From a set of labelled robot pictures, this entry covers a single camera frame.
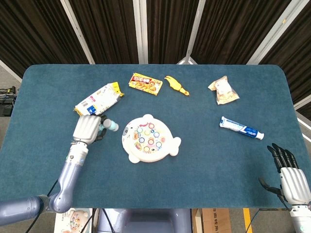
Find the yellow toy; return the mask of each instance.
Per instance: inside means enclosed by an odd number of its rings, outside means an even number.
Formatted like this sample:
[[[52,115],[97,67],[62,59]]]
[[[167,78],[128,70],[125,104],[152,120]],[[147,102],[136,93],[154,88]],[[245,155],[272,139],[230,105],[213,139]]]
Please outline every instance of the yellow toy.
[[[190,93],[188,91],[186,91],[175,78],[173,78],[171,76],[166,76],[164,79],[169,81],[170,87],[173,88],[174,90],[179,91],[186,96],[190,95]]]

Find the dark striped curtain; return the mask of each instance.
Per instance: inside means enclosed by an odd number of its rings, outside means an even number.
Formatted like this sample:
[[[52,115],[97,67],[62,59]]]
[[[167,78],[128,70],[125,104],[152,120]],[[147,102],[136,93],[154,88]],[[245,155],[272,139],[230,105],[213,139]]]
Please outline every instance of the dark striped curtain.
[[[0,59],[20,77],[33,64],[88,63],[59,0],[1,0]]]
[[[138,63],[132,0],[70,0],[95,63]]]
[[[276,64],[284,70],[293,103],[311,95],[311,1],[270,49],[261,64]]]
[[[148,60],[176,64],[186,56],[199,0],[147,0]]]
[[[301,115],[311,120],[311,102],[297,109],[297,112],[299,112]]]
[[[191,57],[246,64],[290,0],[207,0]]]

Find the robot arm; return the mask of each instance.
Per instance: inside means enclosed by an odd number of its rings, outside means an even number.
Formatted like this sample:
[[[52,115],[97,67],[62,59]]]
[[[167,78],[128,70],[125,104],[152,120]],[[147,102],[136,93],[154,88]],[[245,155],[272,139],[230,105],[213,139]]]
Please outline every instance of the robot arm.
[[[105,116],[81,116],[73,133],[72,142],[62,172],[58,178],[60,192],[0,202],[0,226],[28,220],[44,211],[64,213],[72,205],[75,184],[88,153],[87,146],[101,140],[106,130],[116,131],[118,125]]]
[[[270,146],[267,148],[274,158],[280,175],[280,189],[270,187],[263,178],[259,178],[259,182],[267,191],[276,194],[282,203],[287,201],[292,205],[290,214],[297,233],[311,233],[311,211],[308,209],[311,192],[306,176],[299,169],[295,156],[290,151],[274,143],[272,146],[273,148]]]

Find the blue and white toothpaste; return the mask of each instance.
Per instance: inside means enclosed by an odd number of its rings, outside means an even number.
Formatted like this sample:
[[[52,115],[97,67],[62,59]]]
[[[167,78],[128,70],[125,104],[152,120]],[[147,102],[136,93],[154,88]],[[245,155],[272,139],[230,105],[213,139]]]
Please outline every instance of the blue and white toothpaste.
[[[230,130],[233,130],[235,132],[239,132],[242,133],[244,135],[247,135],[249,137],[252,138],[258,138],[260,140],[263,139],[264,134],[263,133],[259,133],[258,130],[249,128],[245,125],[241,125],[233,120],[229,120],[227,118],[225,118],[224,116],[222,116],[222,119],[220,120],[219,126],[222,128],[227,128]]]

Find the black cable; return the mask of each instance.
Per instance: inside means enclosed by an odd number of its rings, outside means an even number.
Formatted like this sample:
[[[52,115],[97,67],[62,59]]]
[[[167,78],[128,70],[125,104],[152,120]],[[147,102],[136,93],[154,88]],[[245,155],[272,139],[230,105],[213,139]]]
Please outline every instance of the black cable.
[[[13,107],[14,107],[15,99],[14,99],[13,97],[6,95],[4,98],[0,98],[0,100],[2,100],[1,105],[4,105],[4,104],[5,104],[4,102],[5,102],[6,100],[12,100],[12,105],[13,105]]]
[[[93,208],[92,209],[92,212],[93,212],[93,217],[92,217],[92,228],[91,228],[91,233],[93,233],[93,231],[94,231],[94,217],[95,217],[95,212],[96,212],[96,208]]]
[[[278,197],[279,199],[280,199],[280,201],[282,202],[282,204],[285,206],[285,208],[288,210],[288,211],[291,211],[288,207],[287,207],[287,205],[285,204],[285,201],[283,200],[283,198],[281,198],[281,197]]]
[[[91,215],[91,217],[89,217],[89,219],[87,220],[86,224],[84,225],[84,227],[83,227],[82,230],[80,231],[81,233],[83,233],[83,231],[85,230],[85,228],[86,228],[88,222],[91,220],[91,218],[93,218],[94,215],[95,215],[95,213],[93,213],[93,214]]]
[[[249,227],[251,226],[252,221],[255,219],[255,217],[257,216],[257,214],[259,213],[259,211],[260,211],[260,209],[258,209],[258,210],[257,210],[257,212],[255,213],[255,215],[253,216],[253,218],[252,218],[251,222],[249,223],[249,225],[248,225],[248,227],[247,227],[247,229],[246,229],[245,233],[247,233],[247,232],[248,232],[248,229],[249,229]]]
[[[110,219],[109,219],[109,217],[108,217],[108,214],[107,214],[106,210],[105,210],[104,208],[103,208],[102,210],[103,210],[103,212],[104,212],[104,214],[105,214],[105,216],[106,216],[106,218],[107,218],[107,220],[108,220],[108,223],[109,223],[111,232],[112,232],[112,233],[115,233],[115,230],[114,230],[113,227],[112,227],[112,224],[111,224],[111,222],[110,222]]]
[[[55,181],[55,183],[53,184],[52,188],[49,190],[49,192],[48,192],[48,194],[47,194],[48,197],[50,196],[50,194],[51,194],[51,192],[53,191],[53,189],[54,189],[55,185],[57,184],[57,182],[58,182],[58,179]],[[42,213],[42,210],[43,210],[43,205],[40,207],[40,210],[39,210],[38,215],[35,217],[35,219],[34,219],[33,222],[30,224],[30,226],[28,227],[28,229],[27,229],[27,231],[26,231],[25,233],[28,233],[28,232],[31,230],[31,228],[34,226],[35,222],[37,222],[37,220],[38,220],[40,214]]]

